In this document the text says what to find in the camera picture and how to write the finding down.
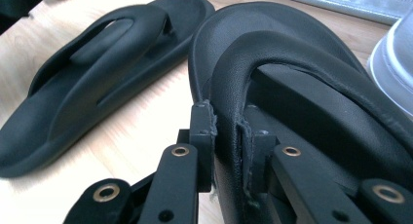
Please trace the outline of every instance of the brass grommet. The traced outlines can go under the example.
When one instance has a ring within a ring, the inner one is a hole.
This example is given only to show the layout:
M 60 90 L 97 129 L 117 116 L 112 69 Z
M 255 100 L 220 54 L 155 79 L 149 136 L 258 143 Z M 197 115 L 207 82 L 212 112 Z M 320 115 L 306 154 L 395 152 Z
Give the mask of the brass grommet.
M 94 191 L 94 200 L 99 203 L 105 203 L 116 198 L 121 189 L 115 183 L 108 183 L 100 186 Z
M 373 192 L 381 199 L 390 202 L 390 203 L 395 203 L 395 204 L 403 204 L 404 203 L 404 197 L 403 195 L 398 192 L 395 188 L 390 187 L 388 185 L 375 185 L 373 186 Z
M 189 149 L 186 147 L 179 146 L 179 147 L 172 149 L 172 155 L 175 157 L 183 157 L 188 154 L 189 154 Z
M 284 154 L 290 156 L 290 157 L 298 157 L 301 155 L 301 151 L 297 148 L 291 147 L 291 146 L 286 146 L 282 149 Z

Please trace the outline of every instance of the wooden table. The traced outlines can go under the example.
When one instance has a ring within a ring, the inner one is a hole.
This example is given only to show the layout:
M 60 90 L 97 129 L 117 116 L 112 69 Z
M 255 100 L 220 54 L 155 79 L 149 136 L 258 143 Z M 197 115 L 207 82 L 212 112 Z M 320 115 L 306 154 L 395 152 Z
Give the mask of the wooden table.
M 39 67 L 105 13 L 153 0 L 44 0 L 30 17 L 0 36 L 0 127 L 27 95 Z M 365 64 L 389 30 L 376 22 L 289 0 L 209 0 L 216 9 L 272 1 L 295 7 L 332 29 Z M 61 223 L 83 191 L 116 177 L 137 182 L 152 173 L 179 129 L 189 127 L 192 99 L 187 62 L 137 95 L 81 138 L 55 163 L 14 179 L 0 179 L 0 223 Z M 200 195 L 199 223 L 223 223 L 217 196 Z

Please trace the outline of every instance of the white object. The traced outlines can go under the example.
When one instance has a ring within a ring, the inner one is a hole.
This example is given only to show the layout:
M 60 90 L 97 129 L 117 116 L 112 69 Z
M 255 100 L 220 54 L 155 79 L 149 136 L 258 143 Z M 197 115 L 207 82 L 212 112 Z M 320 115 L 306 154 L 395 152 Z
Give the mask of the white object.
M 376 45 L 368 72 L 383 93 L 413 120 L 413 8 Z
M 393 25 L 410 9 L 413 0 L 294 0 L 358 18 Z

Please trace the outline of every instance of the table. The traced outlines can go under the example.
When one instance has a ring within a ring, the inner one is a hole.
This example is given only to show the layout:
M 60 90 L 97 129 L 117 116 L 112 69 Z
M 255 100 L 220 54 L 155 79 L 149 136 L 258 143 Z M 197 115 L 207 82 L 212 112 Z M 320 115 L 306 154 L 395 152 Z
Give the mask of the table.
M 114 9 L 153 0 L 44 0 L 0 36 L 0 127 L 27 95 L 37 70 L 60 47 Z M 208 0 L 216 9 L 271 1 L 310 14 L 365 64 L 389 27 L 289 0 Z M 116 177 L 133 184 L 155 171 L 179 129 L 189 128 L 187 61 L 98 124 L 49 167 L 0 179 L 0 223 L 61 223 L 83 191 Z M 223 223 L 214 192 L 200 195 L 199 223 Z

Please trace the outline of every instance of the black flip-flop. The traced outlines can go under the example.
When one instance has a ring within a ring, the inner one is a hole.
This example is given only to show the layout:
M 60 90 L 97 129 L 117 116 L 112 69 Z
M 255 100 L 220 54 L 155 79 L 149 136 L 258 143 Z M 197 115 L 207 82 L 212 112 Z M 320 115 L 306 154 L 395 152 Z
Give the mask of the black flip-flop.
M 194 35 L 189 75 L 194 101 L 209 99 L 217 116 L 214 167 L 226 223 L 271 223 L 264 171 L 255 168 L 266 158 L 252 161 L 265 149 L 253 141 L 250 113 L 270 126 L 262 132 L 275 136 L 273 146 L 305 148 L 350 197 L 367 178 L 413 190 L 413 124 L 312 17 L 275 3 L 223 8 Z
M 55 53 L 0 130 L 0 176 L 41 168 L 181 62 L 214 12 L 207 0 L 156 0 L 113 11 Z

